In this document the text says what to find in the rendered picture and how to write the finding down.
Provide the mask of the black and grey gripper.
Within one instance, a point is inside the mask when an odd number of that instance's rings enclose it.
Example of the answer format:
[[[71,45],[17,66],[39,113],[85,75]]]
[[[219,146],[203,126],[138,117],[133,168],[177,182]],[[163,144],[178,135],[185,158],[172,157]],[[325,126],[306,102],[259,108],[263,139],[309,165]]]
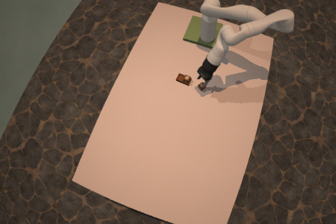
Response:
[[[219,58],[216,57],[213,53],[212,50],[209,52],[209,54],[206,56],[203,65],[199,67],[197,70],[199,76],[197,79],[200,79],[201,77],[205,81],[203,84],[203,87],[208,84],[210,79],[213,76],[213,73],[217,70],[218,66],[220,66],[221,62],[223,64],[228,64],[229,60],[227,58]],[[212,80],[212,79],[211,79]]]

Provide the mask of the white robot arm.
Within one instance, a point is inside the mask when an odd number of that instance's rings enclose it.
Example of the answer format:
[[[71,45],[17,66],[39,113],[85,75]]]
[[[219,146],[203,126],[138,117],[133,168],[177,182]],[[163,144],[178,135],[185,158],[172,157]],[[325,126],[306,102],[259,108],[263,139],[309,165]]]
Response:
[[[231,25],[224,25],[220,29],[212,48],[212,53],[219,58],[225,57],[229,51],[228,45],[235,46],[249,37],[261,34],[267,28],[283,33],[290,33],[294,29],[294,13],[288,9],[282,9],[266,16],[253,6],[235,5],[226,8],[220,6],[219,0],[204,0],[200,8],[202,13],[200,38],[204,42],[212,42],[215,39],[218,18],[246,23],[239,26],[238,33]]]

